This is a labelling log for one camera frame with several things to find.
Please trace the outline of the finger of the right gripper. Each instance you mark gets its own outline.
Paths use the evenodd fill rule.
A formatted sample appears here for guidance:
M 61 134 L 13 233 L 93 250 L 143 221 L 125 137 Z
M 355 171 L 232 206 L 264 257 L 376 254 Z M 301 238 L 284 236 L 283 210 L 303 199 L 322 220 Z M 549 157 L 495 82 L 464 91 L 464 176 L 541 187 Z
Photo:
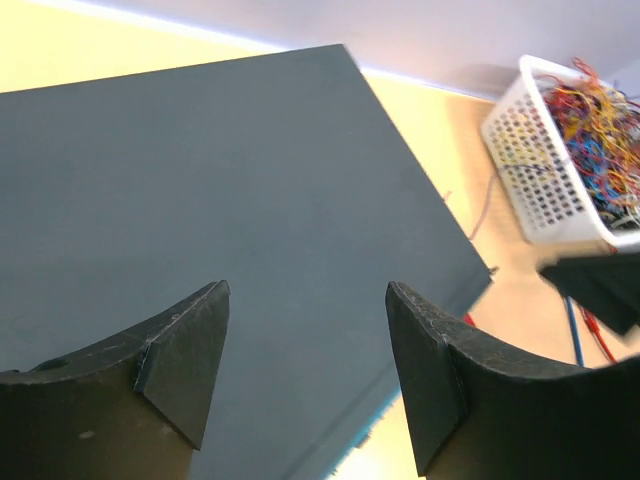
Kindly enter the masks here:
M 558 257 L 539 275 L 617 335 L 639 326 L 639 253 Z

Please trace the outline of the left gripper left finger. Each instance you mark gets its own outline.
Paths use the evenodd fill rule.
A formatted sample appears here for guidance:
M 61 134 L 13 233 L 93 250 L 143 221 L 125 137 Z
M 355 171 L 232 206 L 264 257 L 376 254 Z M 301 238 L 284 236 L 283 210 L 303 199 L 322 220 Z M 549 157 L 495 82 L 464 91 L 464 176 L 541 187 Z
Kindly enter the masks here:
M 1 375 L 5 479 L 185 479 L 230 315 L 225 281 L 32 370 Z

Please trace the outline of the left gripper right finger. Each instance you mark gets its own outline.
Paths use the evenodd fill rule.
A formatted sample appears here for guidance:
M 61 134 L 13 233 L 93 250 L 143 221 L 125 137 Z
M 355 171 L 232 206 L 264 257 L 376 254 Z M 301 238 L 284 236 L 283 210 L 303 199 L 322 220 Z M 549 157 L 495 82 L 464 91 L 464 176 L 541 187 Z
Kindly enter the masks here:
M 416 470 L 426 479 L 635 479 L 639 361 L 545 358 L 405 284 L 385 304 Z

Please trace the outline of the dark blue network switch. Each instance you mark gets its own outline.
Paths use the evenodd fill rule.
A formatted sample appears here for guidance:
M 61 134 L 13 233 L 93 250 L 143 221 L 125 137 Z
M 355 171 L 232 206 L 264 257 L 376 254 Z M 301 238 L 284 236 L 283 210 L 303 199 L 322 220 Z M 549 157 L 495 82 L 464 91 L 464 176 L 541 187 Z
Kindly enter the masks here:
M 387 285 L 458 317 L 490 282 L 340 45 L 2 95 L 3 368 L 216 280 L 195 479 L 327 476 L 399 389 Z

